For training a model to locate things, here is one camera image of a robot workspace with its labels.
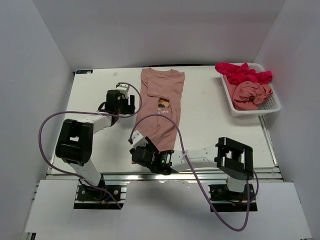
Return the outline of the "dusty pink t shirt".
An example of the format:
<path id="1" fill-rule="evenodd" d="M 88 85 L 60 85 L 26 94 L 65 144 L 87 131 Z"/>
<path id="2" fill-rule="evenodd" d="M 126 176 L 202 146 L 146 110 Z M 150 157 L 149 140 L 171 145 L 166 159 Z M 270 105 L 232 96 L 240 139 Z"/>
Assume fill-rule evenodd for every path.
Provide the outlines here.
<path id="1" fill-rule="evenodd" d="M 144 68 L 140 80 L 142 107 L 134 130 L 148 137 L 160 152 L 173 150 L 177 130 L 168 119 L 177 126 L 180 123 L 185 73 Z"/>

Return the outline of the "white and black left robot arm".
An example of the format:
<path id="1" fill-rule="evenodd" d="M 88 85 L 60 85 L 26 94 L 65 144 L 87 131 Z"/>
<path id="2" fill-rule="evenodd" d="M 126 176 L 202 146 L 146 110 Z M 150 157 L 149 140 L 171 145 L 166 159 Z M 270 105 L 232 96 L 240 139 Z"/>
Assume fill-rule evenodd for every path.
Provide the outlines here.
<path id="1" fill-rule="evenodd" d="M 93 136 L 113 126 L 119 119 L 118 115 L 135 113 L 135 96 L 128 95 L 129 88 L 129 85 L 122 83 L 107 91 L 106 101 L 98 107 L 98 111 L 111 116 L 91 115 L 81 121 L 66 119 L 58 137 L 55 155 L 83 177 L 80 182 L 89 186 L 88 193 L 96 200 L 105 196 L 106 187 L 102 174 L 91 160 Z"/>

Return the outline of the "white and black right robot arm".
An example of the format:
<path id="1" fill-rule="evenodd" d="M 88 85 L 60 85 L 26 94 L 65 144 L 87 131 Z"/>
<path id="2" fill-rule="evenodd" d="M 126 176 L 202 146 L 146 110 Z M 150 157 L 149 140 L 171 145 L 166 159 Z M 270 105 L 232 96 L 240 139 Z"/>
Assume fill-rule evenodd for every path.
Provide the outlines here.
<path id="1" fill-rule="evenodd" d="M 159 151 L 148 137 L 133 139 L 129 151 L 133 163 L 165 176 L 188 169 L 218 168 L 228 175 L 225 192 L 233 200 L 243 195 L 242 184 L 254 178 L 252 147 L 227 137 L 220 137 L 216 145 L 185 152 Z"/>

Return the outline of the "black xdof label sticker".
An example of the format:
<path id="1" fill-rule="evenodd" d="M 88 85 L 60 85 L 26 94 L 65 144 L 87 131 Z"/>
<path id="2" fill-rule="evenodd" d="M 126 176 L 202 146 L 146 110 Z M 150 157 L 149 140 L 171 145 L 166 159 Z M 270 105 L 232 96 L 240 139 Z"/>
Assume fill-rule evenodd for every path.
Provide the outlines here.
<path id="1" fill-rule="evenodd" d="M 76 75 L 81 75 L 81 74 L 92 74 L 93 70 L 92 69 L 81 69 L 81 70 L 76 70 L 75 74 Z"/>

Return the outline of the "magenta t shirt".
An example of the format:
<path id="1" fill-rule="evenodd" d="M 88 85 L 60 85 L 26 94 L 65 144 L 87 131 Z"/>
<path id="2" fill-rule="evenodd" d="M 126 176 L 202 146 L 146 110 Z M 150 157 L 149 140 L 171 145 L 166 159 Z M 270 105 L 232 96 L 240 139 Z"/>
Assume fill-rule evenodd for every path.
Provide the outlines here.
<path id="1" fill-rule="evenodd" d="M 253 82 L 260 85 L 268 84 L 273 80 L 273 75 L 270 71 L 257 72 L 249 68 L 245 62 L 242 65 L 221 62 L 215 65 L 215 70 L 227 77 L 230 84 L 238 86 L 243 82 Z"/>

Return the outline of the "coral pink t shirt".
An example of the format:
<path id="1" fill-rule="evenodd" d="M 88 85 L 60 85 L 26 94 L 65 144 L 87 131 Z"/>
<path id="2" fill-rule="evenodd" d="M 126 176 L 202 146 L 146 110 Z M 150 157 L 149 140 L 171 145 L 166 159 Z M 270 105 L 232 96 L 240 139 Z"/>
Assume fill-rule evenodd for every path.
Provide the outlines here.
<path id="1" fill-rule="evenodd" d="M 245 81 L 238 86 L 230 85 L 230 97 L 233 106 L 238 111 L 257 111 L 273 94 L 269 84 Z"/>

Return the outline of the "white perforated plastic basket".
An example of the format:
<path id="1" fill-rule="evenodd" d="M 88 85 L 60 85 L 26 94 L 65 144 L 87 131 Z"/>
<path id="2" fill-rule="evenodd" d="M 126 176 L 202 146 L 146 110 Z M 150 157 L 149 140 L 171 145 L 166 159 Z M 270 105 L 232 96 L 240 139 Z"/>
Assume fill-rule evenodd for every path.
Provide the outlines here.
<path id="1" fill-rule="evenodd" d="M 232 63 L 232 64 L 240 66 L 244 63 Z M 264 68 L 257 63 L 247 63 L 247 64 L 250 69 L 254 69 L 258 73 L 265 71 Z M 265 102 L 263 102 L 258 106 L 259 110 L 236 110 L 231 100 L 231 87 L 230 87 L 231 84 L 228 82 L 227 77 L 225 75 L 222 75 L 222 74 L 220 75 L 221 75 L 222 88 L 224 90 L 226 100 L 228 103 L 228 108 L 229 108 L 230 114 L 233 117 L 236 118 L 236 117 L 263 116 L 269 113 L 278 112 L 281 109 L 281 104 L 278 100 L 278 97 L 271 85 L 271 82 L 269 82 L 268 84 L 272 88 L 273 94 L 269 97 L 268 100 L 266 100 Z"/>

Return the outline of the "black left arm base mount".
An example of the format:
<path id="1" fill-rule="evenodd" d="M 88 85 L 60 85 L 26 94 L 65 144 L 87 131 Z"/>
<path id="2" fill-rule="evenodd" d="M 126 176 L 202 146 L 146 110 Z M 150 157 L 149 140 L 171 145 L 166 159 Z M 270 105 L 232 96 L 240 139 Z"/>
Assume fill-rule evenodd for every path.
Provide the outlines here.
<path id="1" fill-rule="evenodd" d="M 127 187 L 124 185 L 106 185 L 114 199 L 122 208 L 124 205 Z M 75 195 L 73 208 L 75 210 L 120 210 L 115 201 L 105 192 L 98 192 L 96 189 L 89 189 L 84 185 L 79 185 Z"/>

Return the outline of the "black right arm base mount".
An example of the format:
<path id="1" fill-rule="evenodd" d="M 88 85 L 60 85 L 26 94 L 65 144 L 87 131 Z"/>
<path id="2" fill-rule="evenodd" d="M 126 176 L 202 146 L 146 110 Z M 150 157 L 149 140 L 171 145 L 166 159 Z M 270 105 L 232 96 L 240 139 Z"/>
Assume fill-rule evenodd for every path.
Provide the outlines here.
<path id="1" fill-rule="evenodd" d="M 230 191 L 227 184 L 208 185 L 209 199 L 219 213 L 246 212 L 248 203 L 247 187 L 242 192 Z"/>

